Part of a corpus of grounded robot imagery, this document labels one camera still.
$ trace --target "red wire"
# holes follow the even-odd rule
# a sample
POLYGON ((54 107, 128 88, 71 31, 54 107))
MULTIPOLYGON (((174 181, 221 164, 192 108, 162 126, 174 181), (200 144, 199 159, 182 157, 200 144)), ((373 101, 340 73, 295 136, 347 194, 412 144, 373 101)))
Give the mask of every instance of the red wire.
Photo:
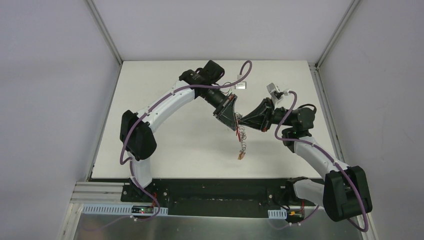
POLYGON ((300 208, 300 211, 305 214, 305 200, 302 200, 302 207, 300 208))
MULTIPOLYGON (((157 196, 156 192, 153 193, 153 196, 154 196, 154 198, 156 198, 156 196, 157 196)), ((155 205, 155 202, 152 202, 150 207, 154 207, 154 205, 155 205)))
POLYGON ((237 129, 236 129, 236 131, 235 131, 235 134, 237 135, 237 137, 238 137, 238 141, 239 142, 241 142, 242 141, 242 139, 240 138, 240 131, 239 131, 239 127, 237 126, 237 129))

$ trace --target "metal floor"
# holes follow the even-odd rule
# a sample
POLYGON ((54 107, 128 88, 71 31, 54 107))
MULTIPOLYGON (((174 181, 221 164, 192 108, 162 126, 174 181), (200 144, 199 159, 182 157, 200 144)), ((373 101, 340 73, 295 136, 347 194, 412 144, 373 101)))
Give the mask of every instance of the metal floor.
MULTIPOLYGON (((306 209, 308 215, 312 210, 306 209)), ((333 222, 323 209, 301 226, 276 230, 287 224, 280 219, 159 216, 147 222, 124 218, 98 229, 122 216, 82 214, 75 240, 361 240, 361 233, 348 221, 333 222)))

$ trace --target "metal frame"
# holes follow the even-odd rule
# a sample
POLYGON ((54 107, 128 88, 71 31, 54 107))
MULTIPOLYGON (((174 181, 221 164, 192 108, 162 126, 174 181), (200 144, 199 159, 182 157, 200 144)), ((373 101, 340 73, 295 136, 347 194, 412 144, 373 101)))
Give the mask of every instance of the metal frame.
MULTIPOLYGON (((93 0, 84 0, 84 1, 93 17, 93 20, 95 21, 101 34, 103 35, 106 44, 108 45, 110 51, 112 52, 114 58, 116 59, 119 66, 122 67, 123 59, 121 58, 119 51, 117 50, 112 40, 112 37, 110 36, 105 26, 105 23, 103 22, 103 19, 99 14, 98 9, 96 8, 96 5, 94 4, 93 0)), ((309 63, 309 69, 311 72, 313 82, 315 84, 319 102, 322 106, 322 111, 325 116, 325 122, 330 132, 331 143, 335 151, 335 156, 340 161, 343 161, 343 162, 344 162, 344 158, 343 158, 342 148, 341 148, 339 138, 336 132, 336 127, 333 120, 331 106, 325 91, 325 86, 320 77, 319 70, 322 64, 324 63, 324 61, 326 60, 327 56, 329 55, 330 51, 332 50, 332 48, 336 45, 339 36, 343 32, 344 28, 346 27, 346 24, 351 19, 352 14, 355 12, 360 2, 361 0, 351 1, 343 18, 341 19, 340 23, 338 24, 337 28, 332 34, 328 44, 326 45, 324 51, 319 57, 319 60, 316 63, 309 63)), ((88 168, 88 171, 86 173, 86 178, 85 178, 86 181, 88 181, 91 176, 91 172, 92 172, 95 159, 99 150, 100 140, 103 135, 103 131, 105 129, 106 120, 109 114, 113 95, 115 94, 116 84, 115 84, 115 88, 113 89, 113 93, 110 97, 109 108, 107 110, 106 116, 102 123, 102 129, 98 137, 98 143, 95 150, 95 154, 93 156, 90 167, 88 168)), ((116 182, 77 182, 75 185, 72 197, 70 199, 68 210, 66 212, 66 216, 63 221, 58 239, 62 239, 62 240, 74 239, 75 232, 78 226, 78 221, 80 219, 84 204, 126 204, 126 205, 129 204, 128 202, 123 203, 120 201, 124 184, 125 183, 116 183, 116 182)), ((137 204, 143 205, 143 204, 150 204, 150 203, 143 202, 143 203, 137 203, 137 204)), ((371 214, 368 214, 368 220, 369 220, 369 231, 367 233, 362 233, 362 238, 364 240, 378 240, 379 238, 377 236, 375 225, 374 225, 371 214)), ((358 222, 361 226, 363 226, 364 223, 361 217, 358 217, 358 222)))
POLYGON ((331 35, 330 40, 328 41, 327 45, 324 48, 324 51, 321 53, 321 56, 319 56, 318 61, 316 62, 315 66, 319 70, 321 65, 323 65, 323 62, 326 60, 327 56, 329 55, 330 51, 333 49, 333 47, 336 45, 337 40, 339 39, 340 34, 345 29, 346 24, 351 19, 353 13, 358 8, 359 4, 362 0, 352 0, 350 2, 349 7, 347 8, 346 12, 344 13, 343 17, 341 18, 340 22, 338 23, 337 27, 335 28, 334 33, 331 35))
POLYGON ((85 4, 87 5, 88 10, 91 13, 91 16, 93 17, 93 20, 95 24, 98 27, 98 30, 100 31, 101 35, 104 38, 104 41, 106 42, 107 46, 109 47, 110 51, 113 54, 113 57, 115 58, 118 65, 122 65, 123 60, 122 57, 117 49, 117 46, 115 45, 114 41, 112 40, 111 35, 109 34, 108 29, 106 28, 105 22, 103 22, 102 17, 100 16, 100 13, 96 7, 96 4, 93 0, 84 0, 85 4))
POLYGON ((330 133, 330 139, 332 143, 332 147, 334 149, 334 154, 337 159, 342 162, 345 162, 342 153, 342 147, 339 142, 339 137, 336 132, 336 126, 333 120, 333 114, 330 107, 330 102, 328 100, 323 82, 320 77, 320 73, 317 71, 317 67, 315 65, 309 64, 310 74, 312 75, 313 83, 315 84, 315 90, 318 94, 319 103, 322 107, 322 113, 324 114, 325 123, 327 125, 328 132, 330 133))

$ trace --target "metal spring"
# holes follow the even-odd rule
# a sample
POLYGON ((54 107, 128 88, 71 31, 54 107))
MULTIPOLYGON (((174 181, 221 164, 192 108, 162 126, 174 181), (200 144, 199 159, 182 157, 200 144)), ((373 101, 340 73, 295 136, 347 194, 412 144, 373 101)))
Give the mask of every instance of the metal spring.
MULTIPOLYGON (((235 118, 237 119, 237 122, 239 122, 242 119, 242 115, 238 112, 235 112, 235 118)), ((246 151, 246 143, 245 140, 247 139, 247 135, 245 132, 245 127, 244 126, 240 126, 238 125, 238 135, 240 136, 240 146, 241 146, 241 150, 240 153, 244 153, 246 151)))

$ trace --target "metal corner post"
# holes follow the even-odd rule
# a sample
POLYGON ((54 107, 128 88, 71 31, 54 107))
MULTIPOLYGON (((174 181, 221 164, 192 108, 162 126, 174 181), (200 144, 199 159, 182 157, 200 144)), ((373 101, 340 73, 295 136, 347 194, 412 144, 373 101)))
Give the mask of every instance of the metal corner post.
POLYGON ((100 148, 100 142, 102 141, 102 136, 103 136, 103 133, 105 131, 106 121, 108 120, 109 111, 111 110, 112 100, 114 99, 115 90, 117 89, 119 76, 121 75, 121 70, 122 70, 122 65, 119 65, 119 70, 118 70, 118 73, 117 73, 117 76, 116 76, 116 80, 115 80, 115 83, 114 83, 113 90, 111 91, 111 93, 108 97, 108 105, 107 105, 106 114, 104 116, 102 116, 103 121, 101 123, 101 129, 97 134, 97 138, 96 138, 97 143, 96 143, 96 146, 95 146, 95 150, 94 150, 94 153, 92 154, 92 159, 89 160, 89 163, 86 167, 86 171, 85 171, 85 175, 84 175, 85 181, 90 180, 94 164, 96 163, 97 154, 99 153, 99 148, 100 148))
POLYGON ((116 62, 118 63, 118 65, 121 66, 123 63, 122 57, 117 49, 117 46, 112 40, 112 37, 109 34, 108 29, 106 28, 105 22, 103 22, 102 16, 100 16, 99 10, 97 9, 96 4, 94 3, 94 0, 84 0, 84 2, 91 13, 91 16, 93 17, 93 20, 95 24, 97 25, 98 30, 103 36, 104 41, 109 47, 110 52, 113 54, 113 57, 116 59, 116 62))
POLYGON ((323 63, 326 60, 327 56, 329 55, 330 51, 336 45, 337 40, 339 39, 341 33, 345 29, 347 23, 351 19, 353 13, 358 8, 361 1, 362 0, 352 0, 351 1, 349 7, 347 8, 346 12, 344 13, 343 17, 341 18, 340 22, 338 23, 334 33, 330 37, 330 40, 328 41, 327 45, 325 46, 324 51, 321 53, 321 56, 319 56, 319 59, 315 64, 315 66, 318 70, 320 69, 321 65, 323 65, 323 63))
POLYGON ((321 81, 320 73, 314 64, 309 64, 310 74, 312 75, 313 84, 315 85, 316 93, 318 94, 319 103, 322 107, 322 113, 324 114, 325 123, 327 125, 330 140, 334 149, 334 154, 337 159, 344 162, 342 147, 339 142, 339 137, 336 132, 336 127, 333 120, 333 115, 330 107, 323 82, 321 81))

